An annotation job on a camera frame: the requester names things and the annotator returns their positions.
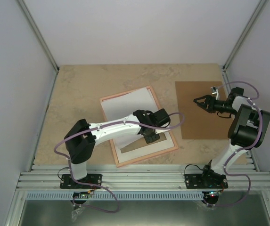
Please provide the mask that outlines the brown cardboard backing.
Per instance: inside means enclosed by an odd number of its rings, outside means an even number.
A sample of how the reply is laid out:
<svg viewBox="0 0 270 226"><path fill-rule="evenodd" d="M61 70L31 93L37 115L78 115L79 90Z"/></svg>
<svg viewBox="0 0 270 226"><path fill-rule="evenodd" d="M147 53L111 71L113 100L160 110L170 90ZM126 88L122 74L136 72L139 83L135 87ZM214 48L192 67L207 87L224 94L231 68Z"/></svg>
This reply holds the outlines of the brown cardboard backing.
<svg viewBox="0 0 270 226"><path fill-rule="evenodd" d="M185 115L185 121L181 125L182 139L224 140L228 138L232 119L208 113L193 101L195 98L210 95L211 87L218 87L221 84L221 81L175 82L178 110Z"/></svg>

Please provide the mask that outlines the pink picture frame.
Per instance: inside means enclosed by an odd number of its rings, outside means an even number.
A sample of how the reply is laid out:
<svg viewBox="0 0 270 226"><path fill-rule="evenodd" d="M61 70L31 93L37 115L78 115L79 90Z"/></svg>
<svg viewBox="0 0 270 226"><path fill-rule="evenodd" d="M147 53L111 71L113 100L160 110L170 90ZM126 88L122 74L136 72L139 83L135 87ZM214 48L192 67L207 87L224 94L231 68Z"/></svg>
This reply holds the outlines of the pink picture frame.
<svg viewBox="0 0 270 226"><path fill-rule="evenodd" d="M105 121L113 121L136 110L156 112L160 103L151 86L114 94L100 99ZM172 131L161 133L160 139L147 144L142 135L123 135L110 140L117 167L134 164L179 148Z"/></svg>

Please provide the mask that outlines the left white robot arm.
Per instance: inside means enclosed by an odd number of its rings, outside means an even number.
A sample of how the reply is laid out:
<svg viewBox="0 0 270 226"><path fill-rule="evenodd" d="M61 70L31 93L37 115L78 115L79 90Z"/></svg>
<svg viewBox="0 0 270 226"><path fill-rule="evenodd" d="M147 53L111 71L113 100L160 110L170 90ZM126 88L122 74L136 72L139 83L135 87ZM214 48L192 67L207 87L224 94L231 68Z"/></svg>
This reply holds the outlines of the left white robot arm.
<svg viewBox="0 0 270 226"><path fill-rule="evenodd" d="M164 109L156 112L136 110L124 118L102 123L89 124L85 119L77 121L65 136L71 161L71 183L77 188L87 184L87 161L95 146L124 135L141 135L150 144L160 138L158 128L167 128L170 122Z"/></svg>

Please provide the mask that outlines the sunset photo print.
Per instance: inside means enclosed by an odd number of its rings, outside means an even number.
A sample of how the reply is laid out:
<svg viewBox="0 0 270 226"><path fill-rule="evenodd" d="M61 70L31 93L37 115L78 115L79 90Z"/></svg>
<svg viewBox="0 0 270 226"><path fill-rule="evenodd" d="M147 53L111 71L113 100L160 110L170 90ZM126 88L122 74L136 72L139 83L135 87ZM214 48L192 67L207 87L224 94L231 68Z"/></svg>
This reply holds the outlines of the sunset photo print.
<svg viewBox="0 0 270 226"><path fill-rule="evenodd" d="M116 95L100 101L105 121L122 119L136 110L156 112L161 109L151 88L141 88L124 95Z"/></svg>

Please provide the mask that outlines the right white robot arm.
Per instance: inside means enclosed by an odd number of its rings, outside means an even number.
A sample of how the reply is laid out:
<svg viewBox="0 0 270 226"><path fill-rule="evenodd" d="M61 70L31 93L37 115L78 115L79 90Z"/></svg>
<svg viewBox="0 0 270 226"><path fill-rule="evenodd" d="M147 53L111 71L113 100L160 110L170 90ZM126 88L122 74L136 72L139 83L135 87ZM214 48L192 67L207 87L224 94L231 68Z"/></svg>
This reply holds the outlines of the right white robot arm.
<svg viewBox="0 0 270 226"><path fill-rule="evenodd" d="M229 145L213 160L201 169L200 174L185 174L188 189L228 188L227 170L243 154L259 147L265 137L270 112L261 110L252 98L244 96L244 89L232 88L226 100L219 100L218 88L212 88L211 95L194 99L200 108L208 113L228 113L234 120L228 131Z"/></svg>

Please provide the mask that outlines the white mat board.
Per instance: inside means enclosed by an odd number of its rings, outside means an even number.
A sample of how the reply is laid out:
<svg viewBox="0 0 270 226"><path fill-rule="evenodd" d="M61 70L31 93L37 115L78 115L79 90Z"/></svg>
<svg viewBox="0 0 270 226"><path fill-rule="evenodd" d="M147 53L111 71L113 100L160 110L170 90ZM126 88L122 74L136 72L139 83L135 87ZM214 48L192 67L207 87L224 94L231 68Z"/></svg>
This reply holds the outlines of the white mat board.
<svg viewBox="0 0 270 226"><path fill-rule="evenodd" d="M173 133L160 134L160 139L147 144L142 135L126 135L110 140L117 167L134 164L179 148Z"/></svg>

